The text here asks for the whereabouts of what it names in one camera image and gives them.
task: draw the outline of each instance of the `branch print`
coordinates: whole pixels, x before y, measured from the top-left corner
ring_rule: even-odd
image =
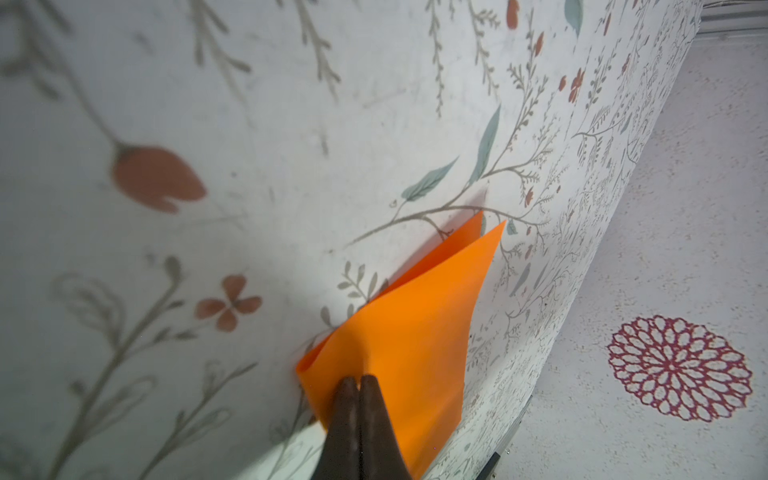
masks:
[[[214,33],[211,30],[211,25],[224,35],[230,32],[227,24],[224,20],[205,2],[205,0],[190,0],[190,8],[192,9],[192,22],[195,28],[194,39],[194,60],[198,66],[203,67],[205,64],[205,54],[203,46],[208,48],[210,56],[213,57],[216,68],[224,77],[227,87],[232,92],[232,95],[244,106],[247,101],[245,95],[237,86],[235,77],[233,75],[233,69],[242,73],[249,74],[251,71],[250,65],[242,60],[230,57],[219,45],[219,42],[214,37]]]
[[[283,6],[283,1],[278,0],[278,5]],[[296,6],[296,11],[299,14],[299,21],[301,22],[301,41],[306,45],[307,41],[312,42],[312,48],[315,51],[315,59],[317,60],[317,80],[325,81],[328,85],[328,90],[331,92],[334,100],[337,100],[336,96],[336,84],[341,83],[341,77],[333,71],[328,58],[326,57],[326,50],[331,49],[331,44],[325,38],[320,37],[315,29],[315,24],[312,22],[310,11],[306,7],[306,0],[293,0]]]
[[[183,300],[174,300],[174,296],[184,278],[181,262],[176,257],[167,257],[163,263],[163,269],[169,280],[169,286],[130,330],[126,330],[126,308],[121,298],[101,281],[83,277],[78,273],[66,273],[53,281],[51,293],[54,299],[61,302],[66,310],[82,326],[102,336],[109,345],[112,356],[92,386],[88,386],[83,380],[75,380],[69,386],[70,393],[78,400],[78,413],[65,439],[58,448],[58,452],[46,477],[48,480],[58,478],[67,461],[83,444],[118,424],[128,416],[131,410],[142,404],[157,387],[157,376],[146,375],[119,387],[117,392],[106,396],[105,390],[110,385],[113,375],[129,359],[166,342],[190,341],[198,338],[196,331],[199,327],[174,332],[172,327],[165,326],[154,335],[149,334],[151,327],[155,326],[167,313],[185,305]],[[252,308],[255,304],[252,299],[258,298],[260,305],[260,297],[239,300],[240,291],[245,286],[244,277],[229,276],[225,279],[225,282],[225,291],[227,291],[233,304],[230,307],[231,309],[236,309],[241,313],[243,309],[256,311],[256,309]],[[227,312],[229,310],[225,311],[222,317],[226,316]],[[217,322],[217,327],[220,330],[231,331],[227,328],[221,328],[219,323]],[[151,338],[151,340],[141,344],[140,341],[147,337]],[[205,404],[227,382],[243,375],[255,366],[255,363],[249,364],[248,366],[235,369],[228,376],[224,376],[219,374],[218,368],[214,368],[214,364],[211,364],[204,384],[204,400],[192,414],[177,419],[177,429],[174,430],[172,438],[158,452],[156,458],[145,470],[142,478],[148,475],[149,471],[159,461],[171,454],[173,450],[199,439],[202,436],[201,432],[211,429],[208,426],[209,424],[219,425],[219,421],[222,418],[219,414],[214,417],[210,417],[211,414],[209,414],[198,422],[200,423],[208,419],[204,424],[190,425],[190,423]]]

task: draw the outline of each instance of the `red circular flower pattern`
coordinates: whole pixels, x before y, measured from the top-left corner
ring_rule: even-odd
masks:
[[[608,350],[624,388],[665,415],[705,422],[728,418],[752,393],[744,355],[681,318],[638,317],[621,326]]]

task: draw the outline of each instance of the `leaf print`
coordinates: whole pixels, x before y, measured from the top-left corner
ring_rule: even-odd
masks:
[[[621,128],[621,130],[619,131],[619,133],[620,133],[620,134],[623,134],[623,133],[624,133],[624,132],[627,130],[627,127],[629,127],[629,120],[631,120],[631,119],[632,119],[632,114],[629,114],[629,115],[627,116],[627,121],[626,121],[626,122],[624,122],[624,126],[623,126],[623,127]]]
[[[376,282],[379,280],[379,274],[377,272],[373,273],[373,276],[371,277],[371,283],[368,285],[368,297],[370,298],[371,295],[373,295],[373,290],[376,289]]]
[[[144,401],[157,386],[154,376],[143,376],[123,386],[111,398],[96,407],[84,422],[84,435],[93,437],[120,422],[136,406]]]
[[[218,360],[211,360],[205,364],[203,374],[203,397],[211,396],[227,375]]]
[[[125,307],[106,285],[78,273],[66,273],[53,281],[51,292],[78,322],[101,332],[113,348],[118,347]]]
[[[331,314],[328,311],[328,307],[324,306],[320,309],[320,319],[325,323],[327,326],[331,326]]]
[[[544,272],[547,271],[547,267],[549,266],[549,262],[547,262],[544,265],[544,268],[541,269],[541,273],[538,274],[538,277],[536,278],[536,281],[533,282],[533,290],[536,290],[538,288],[538,284],[541,282],[541,278],[544,276]]]
[[[520,4],[518,0],[509,0],[507,5],[507,26],[512,30],[518,27],[518,11],[520,10]]]
[[[413,202],[421,197],[424,197],[438,186],[440,181],[445,178],[445,175],[449,172],[449,170],[451,170],[451,167],[453,167],[453,164],[456,163],[457,160],[458,157],[456,157],[450,164],[428,172],[417,183],[406,188],[402,192],[402,197],[406,199],[406,202]]]
[[[176,437],[172,448],[178,449],[195,443],[205,435],[221,427],[232,416],[232,412],[227,408],[215,409],[205,415],[202,419],[195,422],[191,427],[184,430]]]
[[[499,105],[496,108],[491,120],[488,121],[488,125],[485,126],[482,138],[480,139],[480,146],[478,147],[478,162],[475,164],[475,169],[472,171],[471,177],[469,177],[469,184],[473,184],[477,180],[480,180],[485,168],[488,166],[488,158],[491,156],[491,147],[493,147],[493,140],[496,139],[496,131],[498,130],[498,114],[501,111],[502,106]]]
[[[582,0],[565,0],[565,20],[574,28],[576,36],[581,32],[581,22],[584,17]]]
[[[178,282],[181,280],[181,262],[179,259],[173,255],[166,257],[163,262],[163,268],[171,282]]]
[[[515,296],[515,294],[518,292],[521,286],[523,286],[523,283],[528,279],[528,274],[531,272],[531,264],[528,263],[528,265],[525,266],[523,269],[523,273],[520,274],[520,278],[518,278],[518,282],[515,284],[515,288],[512,289],[512,293],[509,294],[509,296]]]

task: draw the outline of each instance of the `orange paper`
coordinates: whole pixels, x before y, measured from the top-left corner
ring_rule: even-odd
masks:
[[[379,379],[402,457],[421,478],[462,419],[469,324],[504,224],[475,215],[296,367],[328,428],[342,378]]]

